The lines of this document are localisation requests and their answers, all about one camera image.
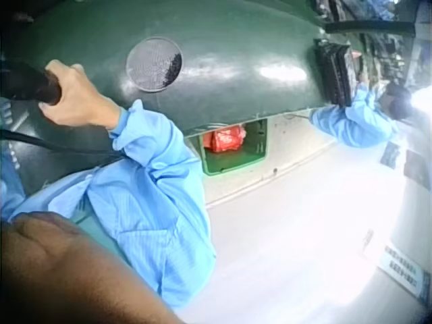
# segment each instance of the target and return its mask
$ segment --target black tool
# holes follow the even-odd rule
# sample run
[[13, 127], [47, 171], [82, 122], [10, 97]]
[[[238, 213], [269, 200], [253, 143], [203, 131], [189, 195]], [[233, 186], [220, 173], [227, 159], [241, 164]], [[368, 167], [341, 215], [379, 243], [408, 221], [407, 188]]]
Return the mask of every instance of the black tool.
[[57, 77], [18, 61], [1, 61], [0, 94], [11, 100], [37, 100], [56, 105], [61, 98]]

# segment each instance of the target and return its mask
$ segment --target wire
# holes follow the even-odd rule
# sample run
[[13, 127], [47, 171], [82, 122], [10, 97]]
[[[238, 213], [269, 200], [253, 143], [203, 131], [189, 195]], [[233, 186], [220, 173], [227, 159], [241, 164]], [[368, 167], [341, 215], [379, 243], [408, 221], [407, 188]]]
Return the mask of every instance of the wire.
[[116, 157], [124, 157], [125, 155], [117, 151], [104, 151], [104, 150], [90, 150], [90, 149], [78, 149], [67, 146], [54, 144], [52, 142], [42, 140], [37, 137], [12, 132], [10, 130], [0, 130], [0, 140], [11, 140], [14, 142], [23, 142], [30, 145], [36, 145], [43, 147], [50, 151], [56, 151], [60, 153], [73, 153], [73, 154], [88, 154], [88, 155], [111, 155]]
[[286, 119], [288, 119], [288, 120], [291, 120], [291, 119], [294, 119], [294, 118], [303, 118], [303, 119], [309, 119], [309, 117], [308, 116], [302, 116], [302, 115], [296, 115], [296, 114], [294, 114], [294, 113], [291, 113], [290, 114], [290, 116], [292, 116], [292, 118], [286, 118]]

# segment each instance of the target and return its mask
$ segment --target worker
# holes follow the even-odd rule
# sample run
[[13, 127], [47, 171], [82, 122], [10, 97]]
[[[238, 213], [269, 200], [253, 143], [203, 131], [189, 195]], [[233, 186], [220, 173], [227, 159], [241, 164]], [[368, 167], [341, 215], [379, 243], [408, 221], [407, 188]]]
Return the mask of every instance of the worker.
[[1, 226], [0, 322], [182, 323], [136, 272], [64, 217]]
[[398, 131], [395, 121], [412, 114], [407, 90], [400, 94], [385, 92], [376, 101], [376, 88], [369, 88], [367, 75], [362, 74], [350, 107], [338, 105], [318, 108], [310, 122], [338, 141], [353, 147], [365, 148], [386, 142]]
[[215, 264], [200, 160], [174, 124], [145, 110], [141, 100], [128, 111], [117, 106], [98, 93], [81, 65], [54, 60], [47, 70], [57, 76], [62, 96], [56, 105], [41, 103], [43, 115], [59, 125], [106, 128], [113, 149], [127, 158], [74, 173], [26, 197], [3, 144], [2, 221], [33, 211], [71, 219], [90, 235], [99, 233], [98, 243], [131, 266], [170, 307], [184, 306], [207, 283]]

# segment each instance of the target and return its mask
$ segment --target green bin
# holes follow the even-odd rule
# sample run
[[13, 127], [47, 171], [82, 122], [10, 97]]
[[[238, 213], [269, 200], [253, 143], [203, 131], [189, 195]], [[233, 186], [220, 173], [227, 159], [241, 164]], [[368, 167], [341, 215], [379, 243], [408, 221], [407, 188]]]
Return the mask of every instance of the green bin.
[[203, 135], [192, 139], [198, 151], [204, 173], [215, 176], [262, 161], [267, 154], [267, 119], [244, 124], [246, 137], [238, 151], [211, 152], [203, 145]]

